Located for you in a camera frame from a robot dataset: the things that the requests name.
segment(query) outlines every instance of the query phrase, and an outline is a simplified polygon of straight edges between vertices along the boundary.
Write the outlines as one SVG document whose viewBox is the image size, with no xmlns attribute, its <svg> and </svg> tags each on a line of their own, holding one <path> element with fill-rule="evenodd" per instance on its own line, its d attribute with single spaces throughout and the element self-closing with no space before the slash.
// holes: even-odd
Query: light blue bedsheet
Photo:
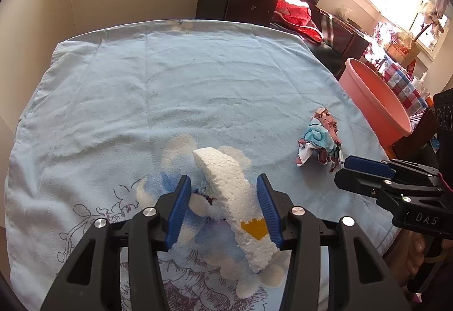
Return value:
<svg viewBox="0 0 453 311">
<path fill-rule="evenodd" d="M 132 217 L 173 190 L 181 174 L 202 190 L 192 151 L 206 146 L 238 159 L 252 184 L 266 173 L 275 189 L 320 218 L 353 216 L 384 252 L 396 235 L 389 213 L 337 189 L 329 165 L 315 158 L 295 164 L 298 139 L 320 106 L 338 120 L 345 157 L 386 158 L 361 112 L 293 35 L 165 20 L 60 43 L 21 117 L 10 158 L 6 229 L 15 292 L 38 310 L 93 220 Z M 279 308 L 288 254 L 251 273 L 224 221 L 189 211 L 180 240 L 159 256 L 172 311 Z M 327 294 L 323 251 L 321 308 Z"/>
</svg>

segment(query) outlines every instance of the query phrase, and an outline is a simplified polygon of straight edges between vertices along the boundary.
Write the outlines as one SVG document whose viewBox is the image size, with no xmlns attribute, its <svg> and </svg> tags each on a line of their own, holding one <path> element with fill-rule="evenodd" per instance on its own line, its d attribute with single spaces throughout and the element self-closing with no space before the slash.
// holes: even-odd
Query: dark wooden cabinet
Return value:
<svg viewBox="0 0 453 311">
<path fill-rule="evenodd" d="M 312 20 L 322 32 L 324 42 L 340 54 L 343 61 L 348 58 L 359 60 L 370 44 L 364 34 L 318 7 L 310 8 Z"/>
<path fill-rule="evenodd" d="M 269 26 L 277 0 L 198 0 L 197 20 L 222 20 Z"/>
</svg>

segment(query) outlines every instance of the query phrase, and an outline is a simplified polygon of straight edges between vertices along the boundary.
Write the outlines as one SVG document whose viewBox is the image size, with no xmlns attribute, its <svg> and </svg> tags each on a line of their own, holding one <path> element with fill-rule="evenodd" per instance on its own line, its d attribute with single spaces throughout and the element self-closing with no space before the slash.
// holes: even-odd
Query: pink plastic basin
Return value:
<svg viewBox="0 0 453 311">
<path fill-rule="evenodd" d="M 382 147 L 389 147 L 412 133 L 411 121 L 399 99 L 361 61 L 346 60 L 340 85 L 365 116 Z"/>
</svg>

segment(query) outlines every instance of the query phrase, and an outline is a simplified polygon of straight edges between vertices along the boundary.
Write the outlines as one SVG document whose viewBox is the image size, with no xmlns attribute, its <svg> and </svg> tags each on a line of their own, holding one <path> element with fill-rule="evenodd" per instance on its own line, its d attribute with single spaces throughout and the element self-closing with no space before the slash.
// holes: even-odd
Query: blue gripper pad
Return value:
<svg viewBox="0 0 453 311">
<path fill-rule="evenodd" d="M 175 191 L 179 189 L 177 197 L 174 201 L 173 208 L 167 220 L 167 235 L 165 236 L 165 244 L 170 249 L 178 240 L 181 226 L 183 225 L 184 216 L 189 207 L 190 195 L 192 193 L 192 184 L 190 178 L 186 176 L 183 182 L 178 184 Z"/>
<path fill-rule="evenodd" d="M 271 192 L 272 187 L 268 187 L 261 175 L 257 178 L 257 195 L 258 201 L 263 212 L 264 220 L 266 221 L 267 230 L 270 240 L 280 248 L 283 245 L 283 237 L 281 233 L 281 219 L 277 212 Z"/>
<path fill-rule="evenodd" d="M 377 175 L 389 180 L 393 179 L 393 176 L 395 175 L 395 172 L 390 168 L 388 164 L 366 158 L 359 158 L 358 156 L 353 155 L 348 156 L 345 159 L 344 167 L 352 171 Z"/>
</svg>

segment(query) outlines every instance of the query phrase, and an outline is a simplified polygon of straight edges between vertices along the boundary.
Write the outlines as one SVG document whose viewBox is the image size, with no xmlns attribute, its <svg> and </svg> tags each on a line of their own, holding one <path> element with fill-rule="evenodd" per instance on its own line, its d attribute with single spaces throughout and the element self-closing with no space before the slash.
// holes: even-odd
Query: table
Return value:
<svg viewBox="0 0 453 311">
<path fill-rule="evenodd" d="M 428 108 L 428 104 L 420 96 L 410 79 L 377 43 L 371 42 L 363 57 L 374 66 L 377 74 L 398 97 L 409 116 L 421 113 Z"/>
</svg>

